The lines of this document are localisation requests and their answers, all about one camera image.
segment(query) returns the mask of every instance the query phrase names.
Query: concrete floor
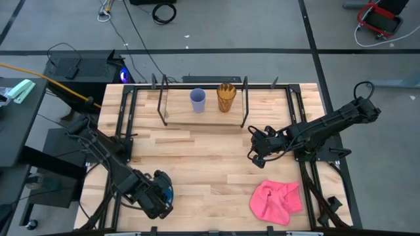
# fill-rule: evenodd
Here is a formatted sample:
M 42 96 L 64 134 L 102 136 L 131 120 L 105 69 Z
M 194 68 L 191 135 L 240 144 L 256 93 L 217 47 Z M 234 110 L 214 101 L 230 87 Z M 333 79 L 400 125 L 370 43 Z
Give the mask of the concrete floor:
M 306 8 L 318 49 L 358 49 L 353 31 L 357 12 L 344 10 L 344 1 L 306 0 Z M 0 2 L 0 31 L 12 15 L 18 0 Z M 16 18 L 0 52 L 7 50 L 47 50 L 67 42 L 78 50 L 124 49 L 121 39 L 107 23 L 96 21 L 100 3 L 94 0 L 27 0 Z M 149 49 L 309 49 L 305 26 L 297 1 L 266 0 L 179 0 L 178 15 L 172 24 L 157 26 L 151 17 L 128 4 L 133 20 Z M 420 23 L 416 12 L 420 2 L 410 1 L 402 17 L 397 37 Z M 116 1 L 112 20 L 130 49 L 143 49 L 123 3 Z M 367 30 L 358 33 L 360 41 L 376 43 Z M 420 33 L 380 49 L 419 49 Z M 58 47 L 57 50 L 69 50 Z M 311 54 L 161 54 L 153 55 L 167 75 L 180 80 L 183 75 L 239 75 L 249 82 L 317 83 Z M 145 55 L 133 55 L 136 67 L 149 79 L 159 74 Z M 420 55 L 339 54 L 320 56 L 325 79 L 335 109 L 352 99 L 352 88 L 368 79 L 401 79 L 419 73 Z M 39 73 L 46 56 L 0 56 L 5 62 Z M 131 71 L 130 61 L 127 65 Z M 2 77 L 32 77 L 0 68 Z M 365 229 L 420 232 L 420 176 L 417 140 L 420 126 L 420 91 L 377 89 L 373 103 L 383 113 L 377 122 L 349 128 L 342 133 L 343 145 L 353 154 L 347 158 L 360 216 Z M 58 121 L 68 107 L 45 96 L 40 114 Z M 37 117 L 27 145 L 42 149 L 48 128 L 57 125 Z M 18 227 L 25 202 L 19 204 L 9 235 L 42 235 L 70 231 L 77 205 L 69 209 L 36 206 L 32 218 L 39 220 L 35 231 Z

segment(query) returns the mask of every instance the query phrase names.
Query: purple cup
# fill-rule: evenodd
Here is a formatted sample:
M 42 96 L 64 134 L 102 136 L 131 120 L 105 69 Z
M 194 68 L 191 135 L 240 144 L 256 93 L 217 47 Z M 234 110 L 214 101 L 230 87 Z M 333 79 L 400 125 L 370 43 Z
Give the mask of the purple cup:
M 205 92 L 201 88 L 195 88 L 190 93 L 192 109 L 195 113 L 201 113 L 205 108 Z

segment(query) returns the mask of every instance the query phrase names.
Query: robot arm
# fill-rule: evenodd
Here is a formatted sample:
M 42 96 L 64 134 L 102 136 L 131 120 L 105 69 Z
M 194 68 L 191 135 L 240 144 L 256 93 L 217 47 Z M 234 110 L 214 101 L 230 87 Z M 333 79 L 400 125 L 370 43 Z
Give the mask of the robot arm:
M 288 151 L 316 153 L 328 138 L 353 124 L 372 123 L 380 113 L 381 110 L 376 108 L 369 98 L 358 97 L 342 108 L 308 123 L 300 122 L 277 131 L 267 126 L 265 132 L 255 127 L 248 127 L 252 134 L 252 146 L 248 158 L 258 167 L 264 168 L 267 161 L 274 161 Z M 256 155 L 251 158 L 249 154 L 252 151 Z M 280 156 L 265 159 L 281 151 L 283 153 Z
M 149 218 L 163 219 L 172 211 L 173 188 L 168 175 L 157 170 L 151 177 L 127 166 L 121 160 L 124 145 L 100 132 L 92 117 L 81 115 L 68 127 L 67 135 L 88 149 L 110 173 L 111 189 L 116 189 L 131 204 L 138 202 Z

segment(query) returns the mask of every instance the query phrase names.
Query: pink cloth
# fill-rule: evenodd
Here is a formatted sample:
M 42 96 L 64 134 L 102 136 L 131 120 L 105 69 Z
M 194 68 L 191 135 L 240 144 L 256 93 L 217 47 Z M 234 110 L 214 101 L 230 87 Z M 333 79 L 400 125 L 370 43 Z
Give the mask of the pink cloth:
M 302 210 L 299 183 L 265 180 L 254 191 L 249 206 L 258 219 L 286 226 L 289 214 Z

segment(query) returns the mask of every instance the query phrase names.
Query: white cord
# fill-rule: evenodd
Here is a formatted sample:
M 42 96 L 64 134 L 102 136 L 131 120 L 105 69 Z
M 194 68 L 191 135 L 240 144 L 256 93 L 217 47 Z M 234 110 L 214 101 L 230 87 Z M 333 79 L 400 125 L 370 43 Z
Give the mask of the white cord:
M 371 11 L 371 9 L 372 9 L 372 8 L 370 8 L 369 10 L 367 10 L 367 11 L 366 11 L 366 13 L 364 14 L 364 16 L 363 16 L 363 18 L 362 18 L 363 20 L 365 19 L 366 15 L 368 15 L 368 13 Z M 418 27 L 417 27 L 417 28 L 415 28 L 415 29 L 414 29 L 411 33 L 409 33 L 409 34 L 407 34 L 407 35 L 404 35 L 404 36 L 401 36 L 401 37 L 396 38 L 396 39 L 392 39 L 392 40 L 388 40 L 388 41 L 383 41 L 383 42 L 376 43 L 376 44 L 372 44 L 372 45 L 363 45 L 363 44 L 360 44 L 360 43 L 359 43 L 359 41 L 357 40 L 357 36 L 356 36 L 356 32 L 357 32 L 357 30 L 358 30 L 361 26 L 362 26 L 362 24 L 361 24 L 361 23 L 359 23 L 359 24 L 357 25 L 356 29 L 354 30 L 354 40 L 355 40 L 355 41 L 356 41 L 356 43 L 357 43 L 359 46 L 361 46 L 361 47 L 376 47 L 376 46 L 378 46 L 378 45 L 382 45 L 382 44 L 384 44 L 384 43 L 395 42 L 395 41 L 397 41 L 397 40 L 407 38 L 408 36 L 412 35 L 414 32 L 416 32 L 416 31 L 420 28 L 420 26 L 418 26 Z
M 109 21 L 109 20 L 111 20 L 111 14 L 109 14 L 108 12 L 106 12 L 106 10 L 104 10 L 104 7 L 105 7 L 105 4 L 108 2 L 108 0 L 104 0 L 104 2 L 102 3 L 102 6 L 100 6 L 99 7 L 99 10 L 98 10 L 98 21 L 99 22 L 107 22 L 107 21 Z M 101 20 L 100 19 L 100 15 L 101 14 L 104 14 L 104 15 L 106 15 L 107 16 L 107 19 L 105 19 L 105 20 Z
M 107 19 L 105 19 L 105 20 L 101 20 L 99 17 L 100 17 L 100 15 L 98 14 L 98 21 L 99 22 L 107 22 L 107 21 L 109 21 L 109 20 L 111 20 L 111 15 L 110 14 L 108 14 L 106 11 L 104 11 L 103 12 L 106 16 L 108 16 L 108 18 Z
M 375 46 L 378 46 L 378 45 L 382 45 L 382 44 L 384 44 L 384 43 L 395 42 L 395 41 L 397 41 L 397 40 L 407 38 L 408 36 L 412 35 L 414 32 L 416 32 L 416 31 L 420 28 L 420 26 L 418 26 L 418 27 L 417 27 L 417 28 L 415 28 L 415 29 L 414 29 L 411 33 L 409 33 L 409 34 L 407 34 L 407 35 L 404 35 L 404 36 L 401 36 L 401 37 L 396 38 L 396 39 L 392 39 L 392 40 L 388 40 L 388 41 L 384 41 L 384 42 L 380 42 L 380 43 L 376 43 L 376 44 L 372 44 L 372 45 L 363 45 L 363 44 L 360 44 L 360 43 L 359 43 L 359 41 L 357 40 L 357 36 L 356 36 L 357 29 L 360 27 L 360 25 L 361 25 L 361 24 L 359 24 L 359 25 L 356 27 L 356 29 L 354 30 L 354 40 L 356 40 L 356 43 L 357 43 L 359 46 L 361 46 L 361 47 L 375 47 Z

